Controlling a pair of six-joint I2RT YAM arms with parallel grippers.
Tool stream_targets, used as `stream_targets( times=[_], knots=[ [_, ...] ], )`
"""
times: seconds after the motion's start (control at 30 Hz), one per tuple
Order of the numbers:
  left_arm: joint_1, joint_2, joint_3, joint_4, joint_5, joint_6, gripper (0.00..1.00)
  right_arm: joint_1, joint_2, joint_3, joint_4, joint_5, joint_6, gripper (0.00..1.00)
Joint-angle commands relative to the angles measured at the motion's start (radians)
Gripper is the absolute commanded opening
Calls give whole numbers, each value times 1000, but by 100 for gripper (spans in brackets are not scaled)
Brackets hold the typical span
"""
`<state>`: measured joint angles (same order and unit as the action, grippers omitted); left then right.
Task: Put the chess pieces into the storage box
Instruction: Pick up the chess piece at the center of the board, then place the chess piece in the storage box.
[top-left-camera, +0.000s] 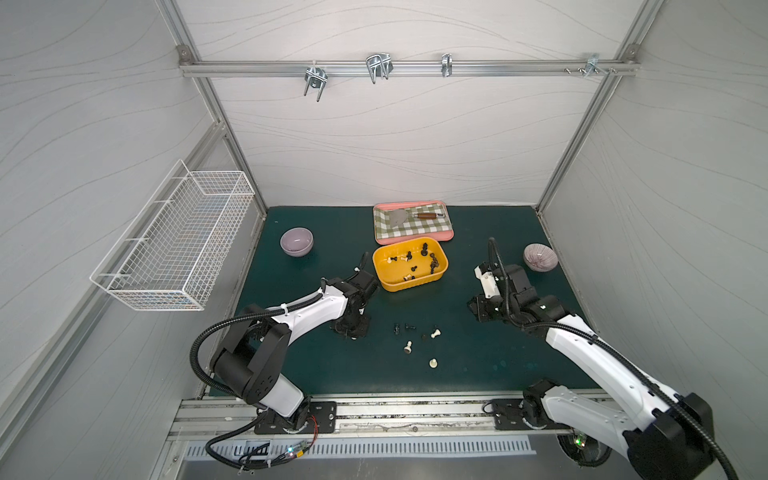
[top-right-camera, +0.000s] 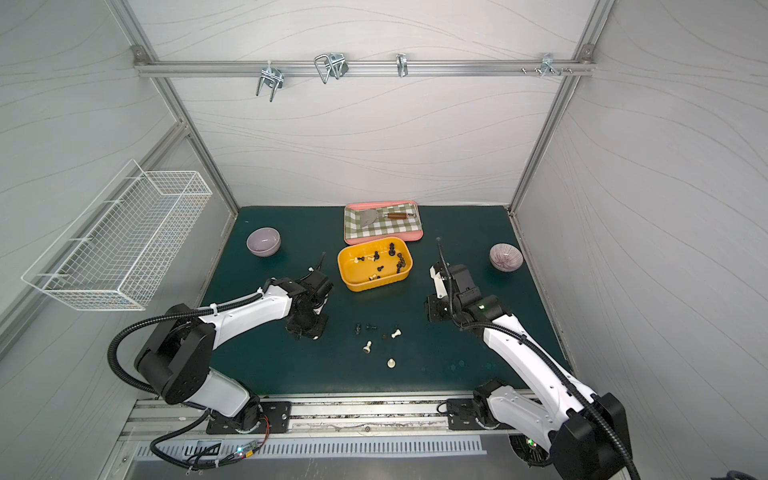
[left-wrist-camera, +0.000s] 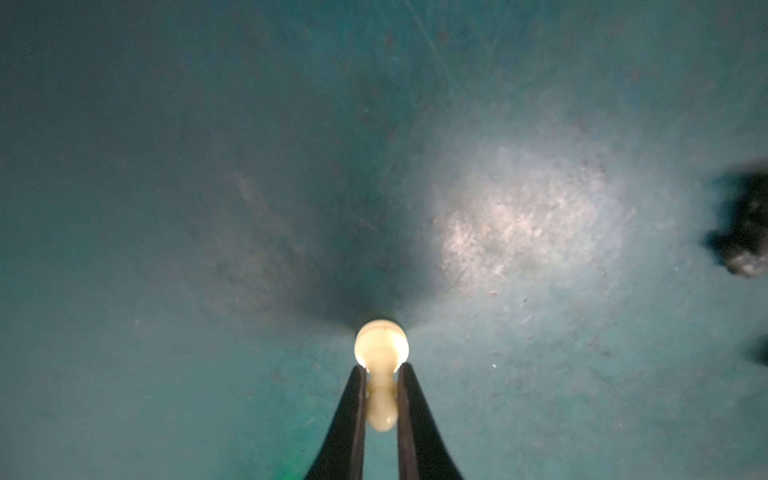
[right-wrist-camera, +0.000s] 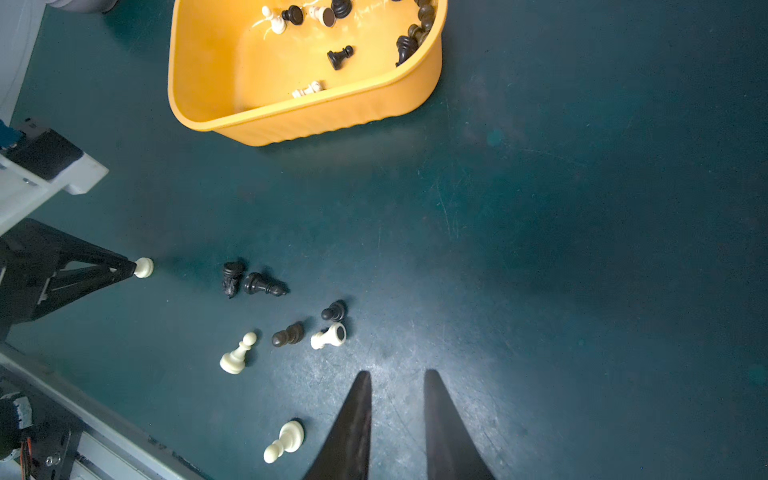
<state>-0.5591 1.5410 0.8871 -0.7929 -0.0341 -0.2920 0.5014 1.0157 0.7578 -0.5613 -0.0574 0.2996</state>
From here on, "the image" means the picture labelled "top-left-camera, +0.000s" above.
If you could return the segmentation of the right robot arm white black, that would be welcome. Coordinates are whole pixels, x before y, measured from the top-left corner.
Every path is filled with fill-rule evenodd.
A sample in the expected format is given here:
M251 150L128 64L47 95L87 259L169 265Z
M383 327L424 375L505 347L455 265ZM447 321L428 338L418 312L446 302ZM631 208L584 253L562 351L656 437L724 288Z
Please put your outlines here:
M478 321L500 320L543 339L610 397L598 402L543 379L527 388L521 401L530 428L565 425L574 448L592 439L621 454L643 479L695 479L713 463L727 478L737 478L715 439L714 415L703 398L682 396L657 381L555 296L539 296L521 266L502 260L494 238L475 276L483 291L468 306Z

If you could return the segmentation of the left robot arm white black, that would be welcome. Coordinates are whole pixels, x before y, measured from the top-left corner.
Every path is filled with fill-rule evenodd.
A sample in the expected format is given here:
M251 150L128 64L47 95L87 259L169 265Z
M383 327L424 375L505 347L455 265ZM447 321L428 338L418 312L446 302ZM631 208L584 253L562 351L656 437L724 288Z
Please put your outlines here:
M312 449L320 422L311 413L310 397L282 374L285 358L292 342L324 324L345 338L367 334L370 316L365 308L378 288L376 276L365 270L368 257L364 253L346 279L323 278L318 290L290 303L266 309L251 305L241 314L207 327L193 340L189 363L194 375L211 389L259 409L254 420L205 443L205 452L213 460L240 473L251 473L285 465ZM294 432L309 424L312 439L302 440L271 459L259 457L260 447L236 459L215 450L217 444L256 429L270 413L287 422Z

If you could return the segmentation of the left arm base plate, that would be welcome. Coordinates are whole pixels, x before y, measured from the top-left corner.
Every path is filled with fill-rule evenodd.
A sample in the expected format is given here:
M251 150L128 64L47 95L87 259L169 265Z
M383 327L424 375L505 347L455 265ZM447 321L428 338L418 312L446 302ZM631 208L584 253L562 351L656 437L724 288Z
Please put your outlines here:
M282 417L273 410L267 410L254 427L258 435L282 434L330 434L336 429L338 404L334 401L310 400L302 403L290 417Z

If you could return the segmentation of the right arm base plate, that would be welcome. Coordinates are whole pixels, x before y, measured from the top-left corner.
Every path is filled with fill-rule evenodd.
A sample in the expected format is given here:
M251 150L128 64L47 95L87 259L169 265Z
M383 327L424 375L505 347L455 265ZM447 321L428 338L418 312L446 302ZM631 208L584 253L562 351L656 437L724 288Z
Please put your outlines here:
M496 431L569 431L570 428L549 420L529 420L522 398L492 399L481 407L489 416Z

